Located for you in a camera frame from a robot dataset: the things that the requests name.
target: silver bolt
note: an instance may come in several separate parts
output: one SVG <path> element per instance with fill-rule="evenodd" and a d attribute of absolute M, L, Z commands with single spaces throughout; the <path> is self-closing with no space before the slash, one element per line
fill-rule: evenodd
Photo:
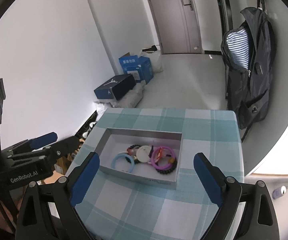
<path fill-rule="evenodd" d="M 265 183 L 262 180 L 257 181 L 257 183 L 258 183 L 258 186 L 260 186 L 260 187 L 265 186 Z"/>
<path fill-rule="evenodd" d="M 229 183 L 234 183 L 235 182 L 235 179 L 233 177 L 231 177 L 231 176 L 227 177 L 226 180 Z"/>
<path fill-rule="evenodd" d="M 66 177 L 60 177 L 59 178 L 59 183 L 64 183 L 64 182 L 66 182 Z"/>
<path fill-rule="evenodd" d="M 36 182 L 35 181 L 31 181 L 30 183 L 29 183 L 29 187 L 34 187 L 36 185 Z"/>

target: door frame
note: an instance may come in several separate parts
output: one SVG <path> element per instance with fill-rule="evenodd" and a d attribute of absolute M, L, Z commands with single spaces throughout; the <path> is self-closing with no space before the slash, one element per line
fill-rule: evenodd
<path fill-rule="evenodd" d="M 156 21 L 156 17 L 155 17 L 155 13 L 153 10 L 153 6 L 151 4 L 151 0 L 147 0 L 148 1 L 148 5 L 151 11 L 151 15 L 153 17 L 153 21 L 154 21 L 154 25 L 155 25 L 155 29 L 156 29 L 156 33 L 157 33 L 157 37 L 158 37 L 158 41 L 159 41 L 159 46 L 160 46 L 160 51 L 162 54 L 164 54 L 163 51 L 163 47 L 162 47 L 162 42 L 161 42 L 161 38 L 160 38 L 160 34 L 159 34 L 159 29 L 158 29 L 158 25 L 157 25 L 157 21 Z M 200 54 L 204 54 L 204 50 L 202 47 L 202 40 L 201 40 L 201 35 L 200 35 L 200 28 L 199 28 L 199 21 L 198 21 L 198 14 L 197 14 L 197 8 L 195 5 L 195 0 L 192 0 L 193 3 L 193 7 L 194 7 L 194 11 L 195 11 L 195 17 L 196 17 L 196 21 L 197 21 L 197 29 L 198 29 L 198 36 L 199 36 L 199 44 L 200 44 Z"/>

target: purple bracelet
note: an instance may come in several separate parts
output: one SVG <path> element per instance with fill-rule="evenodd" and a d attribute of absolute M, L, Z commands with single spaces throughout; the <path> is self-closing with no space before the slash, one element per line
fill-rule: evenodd
<path fill-rule="evenodd" d="M 152 165 L 155 169 L 157 169 L 157 170 L 164 171 L 164 170 L 170 169 L 173 164 L 172 164 L 172 163 L 167 163 L 165 166 L 160 167 L 160 166 L 158 166 L 158 165 L 155 163 L 155 161 L 154 161 L 154 160 L 155 160 L 155 156 L 156 156 L 156 154 L 159 152 L 159 150 L 161 150 L 162 148 L 169 150 L 172 158 L 176 159 L 176 155 L 175 155 L 174 151 L 173 151 L 171 148 L 167 147 L 167 146 L 158 147 L 158 148 L 153 152 L 153 154 L 151 155 L 151 165 Z"/>

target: can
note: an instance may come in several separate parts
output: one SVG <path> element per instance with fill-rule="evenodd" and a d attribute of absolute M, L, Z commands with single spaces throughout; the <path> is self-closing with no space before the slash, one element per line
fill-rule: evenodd
<path fill-rule="evenodd" d="M 279 188 L 276 188 L 273 191 L 273 199 L 277 199 L 277 198 L 282 197 L 283 195 L 285 195 L 286 191 L 287 191 L 286 186 L 281 186 Z"/>

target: gray cardboard box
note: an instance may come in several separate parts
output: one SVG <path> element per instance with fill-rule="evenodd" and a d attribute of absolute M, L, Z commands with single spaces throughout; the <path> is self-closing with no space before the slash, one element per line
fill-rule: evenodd
<path fill-rule="evenodd" d="M 107 128 L 95 152 L 100 156 L 100 170 L 107 174 L 151 186 L 176 189 L 182 141 L 182 134 L 176 132 Z M 170 174 L 163 175 L 158 173 L 153 166 L 147 163 L 139 163 L 135 165 L 132 173 L 128 173 L 124 171 L 128 170 L 131 164 L 124 158 L 116 161 L 116 170 L 112 169 L 111 162 L 113 158 L 117 154 L 125 152 L 129 146 L 134 144 L 154 145 L 154 147 L 168 146 L 172 148 L 177 157 L 176 170 Z"/>

